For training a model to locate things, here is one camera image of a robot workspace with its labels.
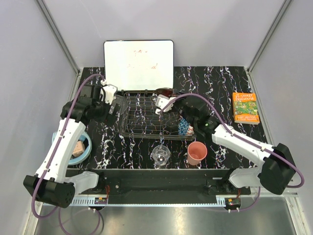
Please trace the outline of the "blue triangle pattern bowl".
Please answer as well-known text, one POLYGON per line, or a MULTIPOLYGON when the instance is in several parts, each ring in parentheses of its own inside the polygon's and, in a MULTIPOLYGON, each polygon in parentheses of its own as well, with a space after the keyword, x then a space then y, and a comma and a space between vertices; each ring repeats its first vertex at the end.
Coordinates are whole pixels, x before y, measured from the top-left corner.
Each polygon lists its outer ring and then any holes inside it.
POLYGON ((194 129, 185 119, 182 118, 178 125, 178 134, 181 136, 192 136, 194 135, 194 129))

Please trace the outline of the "clear glass plate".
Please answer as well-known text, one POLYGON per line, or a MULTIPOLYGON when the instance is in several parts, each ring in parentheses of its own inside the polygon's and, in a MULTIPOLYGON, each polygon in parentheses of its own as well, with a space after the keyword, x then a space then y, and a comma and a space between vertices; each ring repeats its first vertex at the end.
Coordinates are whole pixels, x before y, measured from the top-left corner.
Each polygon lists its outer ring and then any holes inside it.
POLYGON ((115 99, 112 102, 112 106, 114 107, 113 109, 113 114, 114 115, 122 115, 125 113, 125 111, 128 108, 128 102, 125 97, 116 95, 115 99))

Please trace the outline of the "pink plastic cup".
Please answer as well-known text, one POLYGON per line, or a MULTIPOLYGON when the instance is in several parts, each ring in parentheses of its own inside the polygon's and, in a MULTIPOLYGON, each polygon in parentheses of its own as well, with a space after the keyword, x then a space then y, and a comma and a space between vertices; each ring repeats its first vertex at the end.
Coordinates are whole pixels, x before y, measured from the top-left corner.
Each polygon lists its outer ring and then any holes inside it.
POLYGON ((187 148, 187 161, 190 165, 197 165, 207 156, 207 147, 204 143, 194 141, 187 148))

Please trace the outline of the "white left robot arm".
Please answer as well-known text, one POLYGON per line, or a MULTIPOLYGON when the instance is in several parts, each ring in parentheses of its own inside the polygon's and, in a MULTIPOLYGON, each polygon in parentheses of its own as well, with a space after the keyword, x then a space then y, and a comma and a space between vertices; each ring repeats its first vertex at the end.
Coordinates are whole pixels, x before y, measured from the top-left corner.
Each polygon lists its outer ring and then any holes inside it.
POLYGON ((23 181, 36 201, 66 208, 74 196, 87 189, 96 194, 105 190, 106 182, 97 173, 85 171, 66 177, 66 171, 75 145, 92 120, 113 125, 118 110, 117 104, 113 103, 116 93, 117 87, 111 84, 87 84, 63 106, 59 129, 44 162, 35 175, 27 175, 23 181))

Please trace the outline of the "red floral bowl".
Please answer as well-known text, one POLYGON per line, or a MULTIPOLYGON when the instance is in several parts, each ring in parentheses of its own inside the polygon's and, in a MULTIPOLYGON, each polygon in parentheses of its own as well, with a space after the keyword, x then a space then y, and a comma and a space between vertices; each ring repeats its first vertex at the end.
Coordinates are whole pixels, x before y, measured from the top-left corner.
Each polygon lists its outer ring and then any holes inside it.
POLYGON ((156 89, 157 95, 163 95, 165 97, 176 97, 181 95, 182 93, 172 88, 158 88, 156 89))

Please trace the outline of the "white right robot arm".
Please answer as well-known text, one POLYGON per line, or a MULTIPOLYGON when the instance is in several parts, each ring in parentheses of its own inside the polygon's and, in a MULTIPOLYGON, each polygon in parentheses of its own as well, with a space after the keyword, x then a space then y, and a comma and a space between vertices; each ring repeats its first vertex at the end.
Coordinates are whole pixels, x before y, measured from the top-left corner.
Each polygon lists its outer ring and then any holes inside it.
POLYGON ((296 173, 296 166, 289 148, 279 143, 274 146, 248 137, 225 124, 216 114, 208 110, 214 107, 204 97, 183 94, 168 100, 164 112, 175 111, 194 129, 198 140, 224 146, 254 164, 255 168, 233 169, 222 181, 224 192, 233 194, 242 187, 263 187, 281 195, 296 173))

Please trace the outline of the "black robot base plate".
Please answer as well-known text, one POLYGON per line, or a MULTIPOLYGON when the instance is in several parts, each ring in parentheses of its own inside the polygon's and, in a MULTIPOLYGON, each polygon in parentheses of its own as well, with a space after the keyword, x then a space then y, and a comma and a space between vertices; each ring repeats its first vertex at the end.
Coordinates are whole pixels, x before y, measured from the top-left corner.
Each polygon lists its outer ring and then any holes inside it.
POLYGON ((83 194, 104 194, 105 187, 110 195, 137 192, 192 192, 208 195, 249 195, 250 188, 237 189, 226 182, 228 170, 213 169, 102 169, 96 187, 86 189, 83 194))

